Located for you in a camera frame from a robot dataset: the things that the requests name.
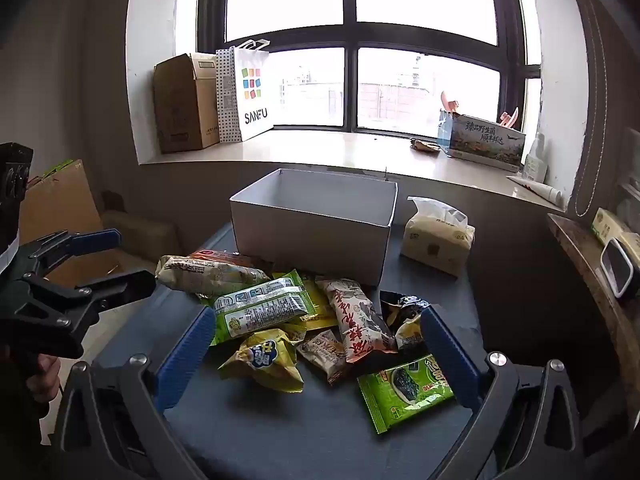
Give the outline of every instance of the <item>open white box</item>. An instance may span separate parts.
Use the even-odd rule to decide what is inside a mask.
[[[238,251],[377,285],[396,208],[395,182],[276,170],[233,195]]]

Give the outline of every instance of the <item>bag handle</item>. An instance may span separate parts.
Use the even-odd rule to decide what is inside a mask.
[[[271,43],[269,40],[246,40],[244,43],[239,44],[236,48],[245,48],[247,50],[261,50]]]

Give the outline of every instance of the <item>blue gripper pad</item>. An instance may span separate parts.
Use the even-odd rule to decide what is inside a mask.
[[[458,402],[474,412],[479,410],[481,373],[433,307],[422,311],[420,330]]]
[[[209,349],[215,325],[213,309],[203,308],[174,351],[162,363],[156,374],[154,395],[154,405],[159,413],[178,404],[189,380]]]
[[[75,235],[69,240],[68,253],[73,256],[99,253],[120,246],[122,237],[117,229],[105,229],[97,233]]]

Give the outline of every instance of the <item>blue logo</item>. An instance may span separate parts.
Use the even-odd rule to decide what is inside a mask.
[[[254,368],[263,368],[269,366],[278,357],[276,342],[272,339],[260,343],[259,345],[249,348],[253,355],[251,364]]]

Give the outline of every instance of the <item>shopping bag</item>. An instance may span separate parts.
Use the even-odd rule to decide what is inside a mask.
[[[263,70],[269,53],[261,50],[268,44],[267,40],[248,40],[216,51],[220,142],[241,142],[273,128]]]

